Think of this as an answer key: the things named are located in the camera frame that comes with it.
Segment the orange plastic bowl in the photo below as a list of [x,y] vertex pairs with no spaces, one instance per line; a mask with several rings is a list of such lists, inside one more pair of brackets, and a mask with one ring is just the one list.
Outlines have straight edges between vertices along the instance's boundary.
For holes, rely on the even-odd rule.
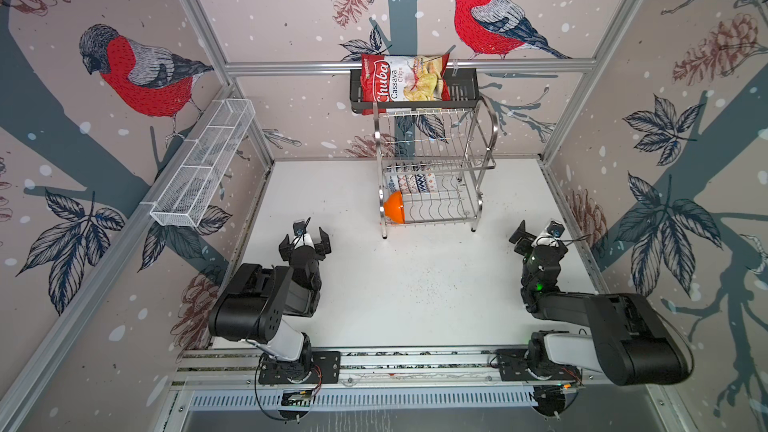
[[406,223],[403,195],[400,191],[392,193],[384,202],[383,211],[386,218],[393,223],[403,225]]

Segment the red patterned ceramic bowl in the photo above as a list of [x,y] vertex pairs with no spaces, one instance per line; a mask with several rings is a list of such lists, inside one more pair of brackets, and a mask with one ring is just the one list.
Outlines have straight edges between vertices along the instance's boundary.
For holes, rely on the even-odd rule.
[[410,193],[409,185],[408,185],[407,178],[406,178],[405,175],[402,175],[402,174],[398,175],[398,184],[399,184],[399,190],[403,194],[409,194]]

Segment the green patterned ceramic bowl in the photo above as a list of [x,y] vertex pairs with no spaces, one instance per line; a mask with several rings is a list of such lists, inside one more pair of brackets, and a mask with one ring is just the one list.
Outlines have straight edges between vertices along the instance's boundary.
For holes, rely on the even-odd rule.
[[426,180],[427,190],[430,193],[438,191],[437,180],[434,173],[426,173],[425,180]]

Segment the white brown patterned bowl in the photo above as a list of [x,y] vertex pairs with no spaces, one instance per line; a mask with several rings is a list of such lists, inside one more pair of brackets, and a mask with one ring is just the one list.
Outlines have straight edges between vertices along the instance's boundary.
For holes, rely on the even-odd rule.
[[417,180],[416,180],[416,176],[414,174],[407,174],[406,175],[406,180],[407,180],[407,183],[408,183],[408,188],[409,188],[410,193],[411,194],[418,193],[419,189],[418,189],[418,183],[417,183]]

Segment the stainless steel dish rack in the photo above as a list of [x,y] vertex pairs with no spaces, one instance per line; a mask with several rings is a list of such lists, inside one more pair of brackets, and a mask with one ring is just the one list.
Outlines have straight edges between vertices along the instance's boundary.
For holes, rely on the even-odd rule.
[[[500,121],[488,100],[472,109],[379,110],[373,105],[380,235],[394,227],[466,224],[476,232],[484,211],[482,184],[496,167]],[[438,191],[403,194],[406,223],[386,218],[391,174],[434,173]]]

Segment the blue geometric upturned bowl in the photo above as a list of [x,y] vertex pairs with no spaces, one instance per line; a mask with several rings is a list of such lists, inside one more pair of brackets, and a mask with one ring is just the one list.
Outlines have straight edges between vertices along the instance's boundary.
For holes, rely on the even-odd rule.
[[416,175],[416,183],[417,183],[417,189],[419,193],[426,193],[428,191],[426,177],[424,174]]

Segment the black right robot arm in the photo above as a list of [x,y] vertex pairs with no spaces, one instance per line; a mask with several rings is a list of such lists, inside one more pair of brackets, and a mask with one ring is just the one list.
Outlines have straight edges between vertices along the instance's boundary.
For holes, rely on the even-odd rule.
[[586,335],[561,331],[532,334],[528,370],[538,378],[587,369],[618,386],[674,385],[690,377],[694,359],[685,356],[662,317],[639,294],[564,292],[558,286],[568,253],[565,227],[550,221],[537,235],[521,221],[509,238],[522,256],[520,295],[534,318],[584,327]]

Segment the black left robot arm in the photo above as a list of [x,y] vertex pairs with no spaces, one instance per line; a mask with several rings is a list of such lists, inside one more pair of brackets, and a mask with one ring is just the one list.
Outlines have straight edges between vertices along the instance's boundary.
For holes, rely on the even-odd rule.
[[214,338],[259,349],[263,385],[320,384],[323,370],[313,358],[311,339],[284,317],[311,318],[316,313],[322,290],[320,262],[332,253],[330,236],[320,230],[314,240],[308,222],[298,221],[278,252],[281,266],[240,265],[209,312],[208,331]]

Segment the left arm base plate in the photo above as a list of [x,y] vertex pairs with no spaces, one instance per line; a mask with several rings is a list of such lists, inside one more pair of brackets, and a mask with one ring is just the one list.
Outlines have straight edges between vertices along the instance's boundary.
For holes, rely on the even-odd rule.
[[264,354],[258,366],[259,385],[326,385],[337,384],[341,367],[339,351],[303,353],[298,360],[288,362]]

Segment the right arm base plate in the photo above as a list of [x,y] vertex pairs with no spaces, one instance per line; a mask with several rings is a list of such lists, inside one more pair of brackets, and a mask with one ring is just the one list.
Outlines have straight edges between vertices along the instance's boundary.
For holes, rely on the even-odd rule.
[[488,365],[499,373],[502,382],[582,382],[578,368],[552,362],[545,352],[530,352],[522,348],[498,349]]

